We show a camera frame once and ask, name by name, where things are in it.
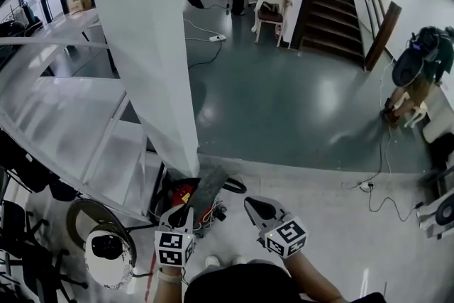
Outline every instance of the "white pillar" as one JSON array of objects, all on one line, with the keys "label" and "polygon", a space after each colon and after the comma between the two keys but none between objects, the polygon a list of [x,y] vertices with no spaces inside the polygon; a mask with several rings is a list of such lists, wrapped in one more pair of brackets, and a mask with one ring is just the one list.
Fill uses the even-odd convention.
[{"label": "white pillar", "polygon": [[197,176],[182,0],[95,0],[131,103],[168,168]]}]

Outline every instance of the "staircase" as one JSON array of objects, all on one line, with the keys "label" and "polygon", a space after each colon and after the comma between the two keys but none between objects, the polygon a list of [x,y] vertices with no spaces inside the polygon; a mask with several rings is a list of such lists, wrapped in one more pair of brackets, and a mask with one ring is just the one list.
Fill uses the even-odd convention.
[{"label": "staircase", "polygon": [[311,0],[302,45],[364,64],[354,0]]}]

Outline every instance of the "white floor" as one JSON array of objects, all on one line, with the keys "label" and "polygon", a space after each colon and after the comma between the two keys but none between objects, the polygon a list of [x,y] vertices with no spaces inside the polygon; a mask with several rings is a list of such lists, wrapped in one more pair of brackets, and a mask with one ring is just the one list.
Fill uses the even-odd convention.
[{"label": "white floor", "polygon": [[[371,292],[385,292],[388,302],[448,303],[453,291],[454,236],[443,240],[427,239],[419,229],[416,214],[402,223],[390,202],[378,213],[369,212],[369,195],[359,189],[345,191],[341,182],[353,186],[366,174],[330,172],[337,182],[320,176],[326,171],[305,170],[305,178],[282,173],[274,168],[274,177],[236,175],[248,187],[248,195],[262,195],[278,199],[298,215],[309,231],[303,252],[312,263],[334,283],[346,299],[354,300]],[[424,201],[423,191],[413,183],[414,176],[383,175],[377,179],[372,193],[372,208],[390,196],[395,199],[401,215],[406,216],[418,202]],[[157,279],[133,279],[127,289],[113,291],[96,284],[87,274],[83,252],[69,241],[65,230],[65,212],[70,204],[49,198],[48,190],[33,194],[28,209],[37,217],[49,219],[50,226],[42,229],[44,243],[57,252],[65,246],[71,257],[65,259],[67,273],[76,280],[89,283],[87,291],[73,289],[79,303],[85,302],[152,302]],[[262,258],[282,265],[279,258],[268,253],[256,242],[258,230],[250,223],[243,208],[245,195],[223,190],[221,198],[227,207],[227,219],[217,221],[203,239],[198,240],[196,252],[187,266],[186,279],[190,280],[204,268],[209,254],[228,262],[234,255],[247,260]],[[134,223],[123,221],[126,226]],[[153,256],[153,230],[134,231],[138,247],[138,271],[150,269]]]}]

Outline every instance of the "gray floor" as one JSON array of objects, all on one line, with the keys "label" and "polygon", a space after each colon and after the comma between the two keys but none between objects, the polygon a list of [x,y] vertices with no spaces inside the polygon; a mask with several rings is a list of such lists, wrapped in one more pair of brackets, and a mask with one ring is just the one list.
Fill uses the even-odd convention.
[{"label": "gray floor", "polygon": [[[386,286],[388,302],[452,302],[447,299],[453,290],[454,278],[452,236],[441,241],[427,239],[425,231],[418,228],[415,213],[402,223],[392,204],[386,202],[380,212],[373,214],[368,211],[368,194],[359,189],[345,191],[339,183],[320,178],[321,172],[328,172],[336,173],[339,180],[346,180],[350,177],[349,172],[307,170],[303,184],[300,176],[289,177],[284,168],[273,172],[279,177],[260,173],[234,177],[245,183],[248,195],[278,199],[301,218],[309,232],[303,252],[346,299],[354,300],[371,292],[384,293]],[[406,216],[417,202],[424,201],[422,191],[415,187],[413,179],[401,178],[402,183],[392,181],[376,185],[372,196],[374,209],[385,197],[392,197],[401,214]],[[70,203],[52,199],[48,188],[26,198],[24,193],[21,195],[21,204],[34,212],[35,219],[44,217],[50,222],[49,226],[40,229],[38,239],[53,253],[67,248],[71,255],[64,259],[64,271],[76,280],[89,283],[88,290],[74,287],[70,292],[79,303],[153,301],[157,284],[155,275],[150,280],[133,279],[121,290],[103,288],[91,279],[84,265],[83,252],[71,242],[66,232],[65,215]],[[216,254],[225,264],[240,254],[246,260],[261,258],[282,266],[277,256],[257,243],[258,231],[243,208],[245,195],[223,190],[220,197],[228,210],[227,219],[217,221],[205,237],[196,242],[186,278],[191,280],[204,269],[204,259],[209,254]],[[138,224],[124,218],[122,221],[126,226]],[[85,233],[92,227],[86,219],[81,220],[79,226],[86,230]],[[153,230],[134,231],[131,235],[138,248],[137,273],[147,272],[152,265]],[[20,268],[14,268],[13,275],[20,279]]]},{"label": "gray floor", "polygon": [[[203,2],[205,7],[227,4]],[[383,137],[384,150],[389,137],[378,116],[388,57],[371,74],[364,73],[334,56],[277,49],[271,25],[264,26],[256,45],[250,32],[253,9],[246,11],[235,17],[219,7],[200,10],[186,3],[186,19],[227,36],[213,63],[189,71],[199,152],[297,167],[377,171],[380,141]],[[187,22],[185,30],[188,38],[211,36]],[[188,40],[188,64],[206,62],[217,50],[218,43]],[[390,71],[388,67],[384,75],[383,100],[393,89]],[[430,168],[417,128],[393,131],[387,155],[393,172]]]}]

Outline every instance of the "bracelet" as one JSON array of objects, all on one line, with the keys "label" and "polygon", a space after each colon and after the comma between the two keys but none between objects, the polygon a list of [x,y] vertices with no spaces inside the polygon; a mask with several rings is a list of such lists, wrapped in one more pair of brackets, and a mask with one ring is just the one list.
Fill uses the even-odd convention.
[{"label": "bracelet", "polygon": [[168,275],[162,271],[162,268],[157,271],[157,278],[170,284],[181,284],[183,281],[183,275]]}]

